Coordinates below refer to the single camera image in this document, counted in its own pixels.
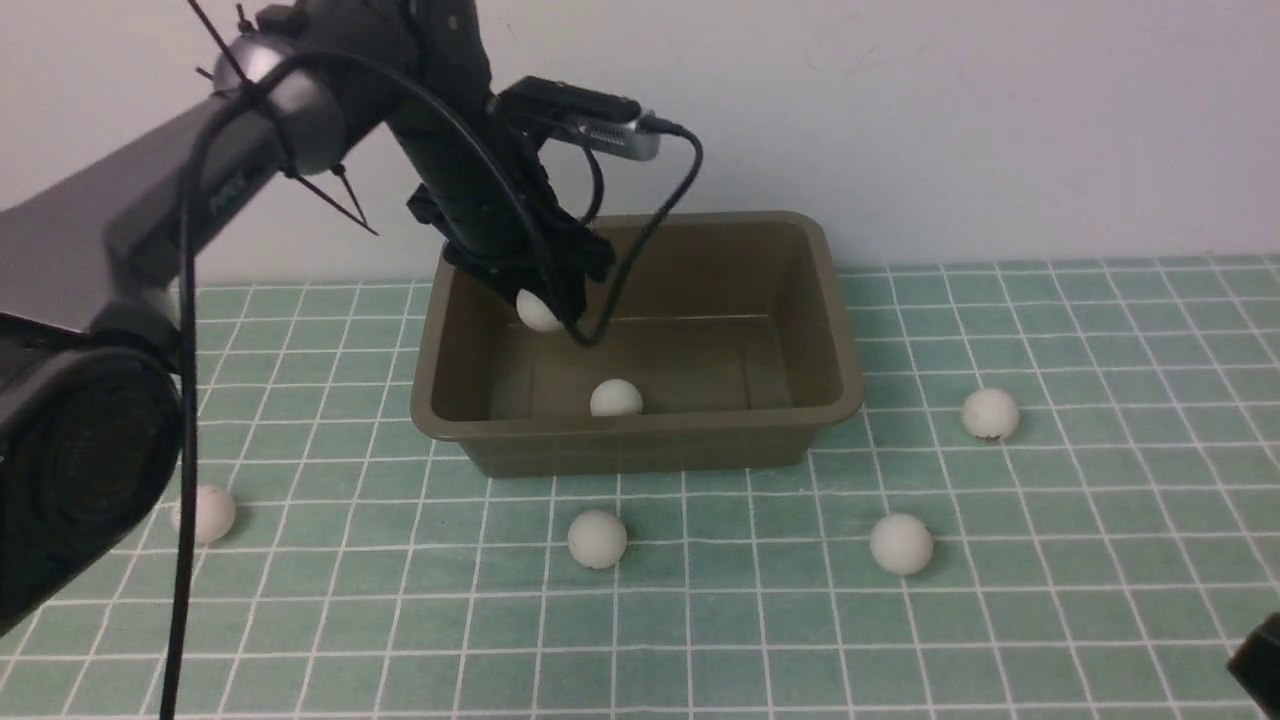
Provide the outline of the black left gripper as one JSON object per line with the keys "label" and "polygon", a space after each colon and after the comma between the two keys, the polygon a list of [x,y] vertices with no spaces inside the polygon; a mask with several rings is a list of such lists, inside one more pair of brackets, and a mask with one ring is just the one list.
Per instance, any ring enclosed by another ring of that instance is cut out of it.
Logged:
{"label": "black left gripper", "polygon": [[[472,140],[411,94],[401,97],[387,126],[438,209],[445,263],[504,301],[530,293],[545,301],[562,322],[577,323],[588,309],[588,283],[605,281],[616,263],[613,247],[580,222],[547,227],[539,209],[545,177],[535,170],[527,145],[498,118],[494,91],[438,90],[435,95],[472,132]],[[518,210],[477,146],[495,160],[543,232],[550,283],[544,283],[539,272]]]}

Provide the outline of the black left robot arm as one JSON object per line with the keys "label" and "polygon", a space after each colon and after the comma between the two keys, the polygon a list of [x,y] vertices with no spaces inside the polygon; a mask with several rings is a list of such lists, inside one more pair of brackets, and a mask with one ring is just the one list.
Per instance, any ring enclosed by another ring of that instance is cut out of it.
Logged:
{"label": "black left robot arm", "polygon": [[498,111],[471,1],[270,5],[214,91],[3,213],[3,630],[99,561],[165,493],[193,341],[170,297],[274,177],[335,169],[388,126],[444,258],[567,322],[614,250],[558,202]]}

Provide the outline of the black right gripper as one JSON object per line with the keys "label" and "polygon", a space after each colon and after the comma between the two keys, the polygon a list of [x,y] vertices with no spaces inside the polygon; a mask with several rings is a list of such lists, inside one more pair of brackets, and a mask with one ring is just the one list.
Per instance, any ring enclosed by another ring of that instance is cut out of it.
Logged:
{"label": "black right gripper", "polygon": [[1240,643],[1226,669],[1263,714],[1279,712],[1279,612],[1271,612]]}

